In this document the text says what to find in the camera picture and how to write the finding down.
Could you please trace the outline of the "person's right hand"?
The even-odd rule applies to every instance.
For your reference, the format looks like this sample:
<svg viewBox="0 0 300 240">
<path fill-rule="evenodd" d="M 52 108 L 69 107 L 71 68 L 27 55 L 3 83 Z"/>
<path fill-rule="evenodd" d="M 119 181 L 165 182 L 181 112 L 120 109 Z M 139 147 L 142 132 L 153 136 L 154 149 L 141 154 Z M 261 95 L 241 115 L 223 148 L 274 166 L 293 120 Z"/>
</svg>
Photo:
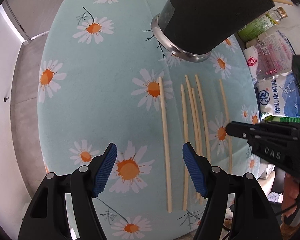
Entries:
<svg viewBox="0 0 300 240">
<path fill-rule="evenodd" d="M 281 209 L 285 210 L 296 202 L 296 198 L 300 193 L 300 184 L 294 180 L 290 174 L 285 174 L 283 187 L 283 201 Z"/>
</svg>

